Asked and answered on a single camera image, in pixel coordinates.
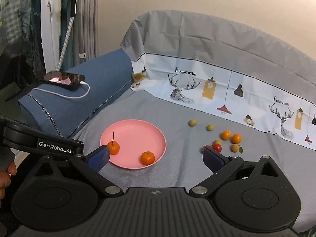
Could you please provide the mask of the left hand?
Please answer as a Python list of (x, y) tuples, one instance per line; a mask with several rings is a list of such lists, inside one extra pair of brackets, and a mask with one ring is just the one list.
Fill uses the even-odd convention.
[(12, 162), (5, 172), (1, 172), (0, 175), (0, 199), (5, 196), (5, 189), (11, 184), (11, 176), (15, 176), (17, 173), (17, 167), (15, 162)]

